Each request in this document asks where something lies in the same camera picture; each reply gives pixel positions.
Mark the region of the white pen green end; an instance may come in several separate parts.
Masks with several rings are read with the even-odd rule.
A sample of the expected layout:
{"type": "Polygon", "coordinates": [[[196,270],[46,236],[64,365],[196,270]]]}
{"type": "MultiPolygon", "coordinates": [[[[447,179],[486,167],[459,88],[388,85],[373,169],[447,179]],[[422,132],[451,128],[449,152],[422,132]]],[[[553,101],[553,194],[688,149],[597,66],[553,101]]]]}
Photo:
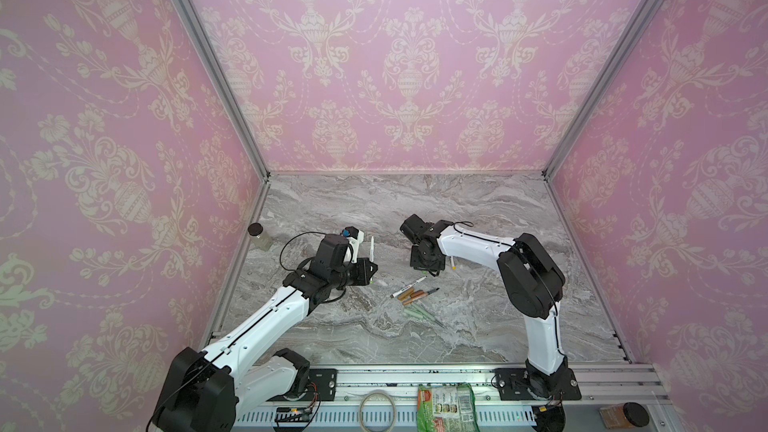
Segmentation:
{"type": "Polygon", "coordinates": [[[370,237],[370,246],[369,246],[369,261],[370,261],[370,272],[368,274],[368,283],[370,284],[372,282],[373,275],[376,273],[377,265],[375,263],[375,237],[371,235],[370,237]]]}

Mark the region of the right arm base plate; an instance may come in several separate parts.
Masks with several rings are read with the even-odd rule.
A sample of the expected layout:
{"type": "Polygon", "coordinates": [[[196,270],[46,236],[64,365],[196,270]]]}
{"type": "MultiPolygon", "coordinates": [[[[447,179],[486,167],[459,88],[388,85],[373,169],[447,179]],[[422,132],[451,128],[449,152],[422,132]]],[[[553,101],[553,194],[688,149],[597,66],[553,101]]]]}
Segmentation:
{"type": "Polygon", "coordinates": [[[535,368],[497,368],[491,385],[502,401],[579,401],[582,393],[574,372],[563,363],[552,374],[535,368]]]}

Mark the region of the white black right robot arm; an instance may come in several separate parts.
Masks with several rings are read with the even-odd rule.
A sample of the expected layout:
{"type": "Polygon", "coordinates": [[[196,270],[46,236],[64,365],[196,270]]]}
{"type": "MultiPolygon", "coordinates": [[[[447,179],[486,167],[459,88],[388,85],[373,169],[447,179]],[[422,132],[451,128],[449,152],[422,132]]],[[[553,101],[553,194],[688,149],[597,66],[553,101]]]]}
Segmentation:
{"type": "Polygon", "coordinates": [[[529,390],[540,398],[564,399],[570,373],[559,321],[565,275],[541,242],[529,233],[492,236],[458,222],[426,222],[416,214],[400,231],[411,243],[415,270],[438,276],[449,258],[459,258],[499,273],[509,301],[524,316],[529,390]]]}

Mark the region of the brown pen cap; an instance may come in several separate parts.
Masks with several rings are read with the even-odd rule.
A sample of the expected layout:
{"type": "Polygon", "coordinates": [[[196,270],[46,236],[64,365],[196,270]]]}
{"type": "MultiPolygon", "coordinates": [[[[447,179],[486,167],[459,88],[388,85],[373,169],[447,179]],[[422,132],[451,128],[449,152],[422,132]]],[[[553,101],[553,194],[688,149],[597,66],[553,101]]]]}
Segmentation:
{"type": "Polygon", "coordinates": [[[414,287],[410,287],[397,296],[397,299],[401,302],[407,300],[415,292],[414,287]]]}

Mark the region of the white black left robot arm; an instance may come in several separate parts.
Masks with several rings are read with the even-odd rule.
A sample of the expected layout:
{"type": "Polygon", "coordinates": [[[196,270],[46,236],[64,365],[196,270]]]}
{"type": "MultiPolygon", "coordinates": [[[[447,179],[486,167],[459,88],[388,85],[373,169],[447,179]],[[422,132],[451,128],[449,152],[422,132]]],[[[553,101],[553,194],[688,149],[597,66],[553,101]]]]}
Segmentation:
{"type": "Polygon", "coordinates": [[[312,397],[310,363],[282,349],[258,360],[289,329],[329,302],[333,291],[367,286],[377,265],[359,254],[355,227],[327,234],[316,253],[291,270],[248,319],[202,350],[186,347],[172,360],[148,421],[161,431],[229,431],[240,414],[273,397],[312,397]]]}

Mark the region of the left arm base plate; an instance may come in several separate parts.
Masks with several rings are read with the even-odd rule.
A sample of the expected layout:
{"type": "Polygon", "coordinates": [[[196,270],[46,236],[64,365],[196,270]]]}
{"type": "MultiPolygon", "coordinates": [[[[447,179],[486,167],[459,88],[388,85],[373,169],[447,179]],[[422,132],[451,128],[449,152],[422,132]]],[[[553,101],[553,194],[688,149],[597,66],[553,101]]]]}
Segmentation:
{"type": "Polygon", "coordinates": [[[287,394],[274,396],[269,402],[332,402],[336,397],[339,370],[336,368],[311,368],[303,380],[303,386],[287,394]]]}

